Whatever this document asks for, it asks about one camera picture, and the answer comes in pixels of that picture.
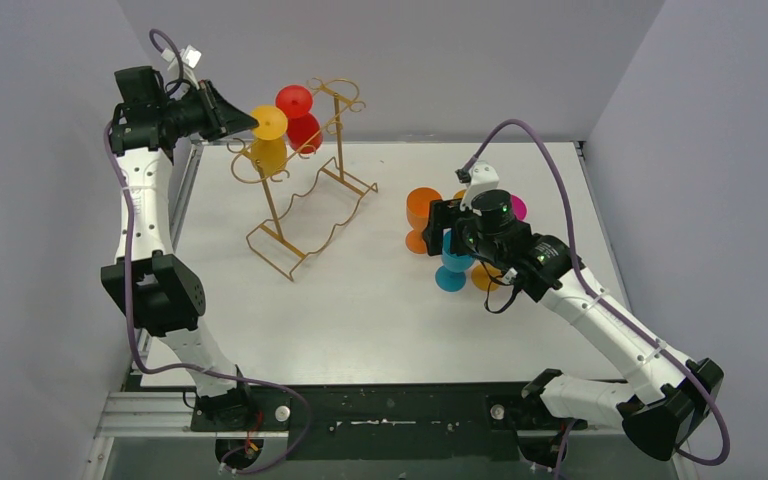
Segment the orange wine glass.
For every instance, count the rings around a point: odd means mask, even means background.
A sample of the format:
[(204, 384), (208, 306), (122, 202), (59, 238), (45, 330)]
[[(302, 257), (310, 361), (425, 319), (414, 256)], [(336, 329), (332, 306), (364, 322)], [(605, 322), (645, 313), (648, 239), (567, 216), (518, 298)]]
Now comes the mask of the orange wine glass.
[(411, 230), (405, 236), (405, 245), (410, 252), (427, 253), (422, 233), (428, 225), (431, 203), (441, 199), (440, 193), (430, 187), (416, 188), (407, 195), (406, 218)]

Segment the yellow wine glass row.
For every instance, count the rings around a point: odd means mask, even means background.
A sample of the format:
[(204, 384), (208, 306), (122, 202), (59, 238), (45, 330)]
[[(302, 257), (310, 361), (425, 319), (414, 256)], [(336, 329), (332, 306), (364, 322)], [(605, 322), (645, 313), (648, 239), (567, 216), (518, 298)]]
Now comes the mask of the yellow wine glass row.
[(282, 110), (273, 105), (257, 106), (251, 116), (258, 121), (258, 126), (252, 130), (255, 141), (251, 155), (262, 174), (269, 177), (281, 170), (287, 159), (284, 134), (288, 119)]

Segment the blue wine glass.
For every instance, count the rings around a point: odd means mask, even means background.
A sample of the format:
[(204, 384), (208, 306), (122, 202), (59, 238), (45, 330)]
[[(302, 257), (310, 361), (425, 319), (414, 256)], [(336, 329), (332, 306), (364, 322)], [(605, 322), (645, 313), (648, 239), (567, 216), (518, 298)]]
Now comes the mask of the blue wine glass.
[(467, 272), (475, 260), (470, 255), (453, 254), (451, 252), (451, 240), (451, 230), (447, 229), (443, 235), (442, 265), (436, 270), (434, 279), (441, 290), (454, 293), (465, 287)]

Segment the red wine glass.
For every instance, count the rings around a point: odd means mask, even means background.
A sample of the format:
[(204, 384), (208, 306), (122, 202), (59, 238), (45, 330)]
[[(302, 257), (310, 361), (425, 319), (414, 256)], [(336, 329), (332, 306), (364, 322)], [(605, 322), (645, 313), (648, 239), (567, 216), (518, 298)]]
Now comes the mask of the red wine glass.
[(301, 85), (285, 86), (277, 93), (275, 106), (288, 120), (285, 135), (292, 149), (302, 155), (315, 153), (323, 137), (319, 121), (312, 114), (312, 93)]

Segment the pink wine glass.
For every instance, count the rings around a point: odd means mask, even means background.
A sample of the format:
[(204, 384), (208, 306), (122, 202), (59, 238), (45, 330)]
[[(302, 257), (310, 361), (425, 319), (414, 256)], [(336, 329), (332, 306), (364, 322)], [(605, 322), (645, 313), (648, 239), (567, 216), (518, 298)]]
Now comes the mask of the pink wine glass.
[(527, 215), (527, 206), (525, 202), (516, 195), (511, 195), (511, 205), (513, 214), (519, 221), (524, 221)]

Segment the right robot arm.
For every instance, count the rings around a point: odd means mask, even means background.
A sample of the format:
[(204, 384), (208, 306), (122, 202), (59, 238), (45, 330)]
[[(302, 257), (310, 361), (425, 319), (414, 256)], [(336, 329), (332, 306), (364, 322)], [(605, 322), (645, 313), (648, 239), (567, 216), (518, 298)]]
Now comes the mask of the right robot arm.
[(468, 256), (499, 270), (514, 295), (524, 293), (567, 321), (622, 375), (616, 383), (543, 371), (522, 391), (532, 426), (570, 419), (617, 428), (643, 453), (667, 461), (712, 413), (720, 366), (657, 338), (562, 240), (518, 220), (507, 191), (481, 193), (469, 209), (456, 199), (432, 201), (422, 237), (431, 256)]

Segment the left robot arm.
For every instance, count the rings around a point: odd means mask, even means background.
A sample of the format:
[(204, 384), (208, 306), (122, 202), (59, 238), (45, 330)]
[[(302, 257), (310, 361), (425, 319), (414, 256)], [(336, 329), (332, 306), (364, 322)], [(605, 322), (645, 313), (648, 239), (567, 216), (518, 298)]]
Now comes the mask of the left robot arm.
[(175, 254), (169, 219), (174, 149), (197, 135), (216, 140), (258, 122), (230, 105), (208, 80), (186, 67), (175, 97), (159, 71), (133, 67), (115, 74), (122, 101), (105, 129), (105, 146), (120, 183), (122, 223), (113, 264), (102, 285), (131, 327), (159, 340), (196, 386), (200, 417), (233, 431), (249, 428), (257, 404), (241, 371), (221, 351), (203, 318), (199, 277)]

